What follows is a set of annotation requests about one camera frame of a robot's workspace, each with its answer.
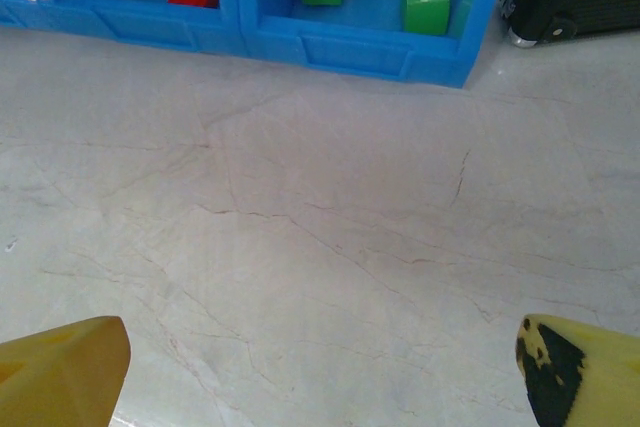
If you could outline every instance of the blue plastic shelf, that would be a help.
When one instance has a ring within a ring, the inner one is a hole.
[[[0,0],[0,23],[177,50],[251,56],[392,80],[461,87],[495,0],[451,0],[444,36],[402,31],[402,0]]]
[[[446,36],[402,31],[402,0],[240,0],[240,23],[256,58],[392,80],[461,87],[495,0],[451,0]]]
[[[238,0],[219,9],[167,0],[37,0],[53,30],[121,42],[246,56]]]

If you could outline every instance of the blue storage bin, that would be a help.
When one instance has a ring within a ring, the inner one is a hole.
[[[350,74],[461,87],[496,0],[451,0],[447,35],[402,31],[402,0],[240,0],[251,56]]]
[[[54,30],[121,42],[207,53],[247,55],[238,0],[220,8],[167,0],[38,0]]]

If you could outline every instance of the cubby compartment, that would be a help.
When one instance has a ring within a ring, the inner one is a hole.
[[[251,56],[323,70],[461,87],[495,0],[451,0],[445,35],[403,31],[403,0],[240,0]]]
[[[247,55],[238,0],[218,8],[168,0],[37,0],[54,30],[176,50]]]

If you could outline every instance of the yellow object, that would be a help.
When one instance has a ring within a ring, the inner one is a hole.
[[[107,427],[130,356],[119,317],[0,344],[0,426]]]
[[[640,426],[640,338],[527,315],[516,358],[541,427]]]

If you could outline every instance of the white marble floor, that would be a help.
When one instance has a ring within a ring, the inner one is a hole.
[[[639,332],[638,34],[494,24],[460,91],[0,52],[0,340],[122,316],[114,426],[534,427],[525,313]]]

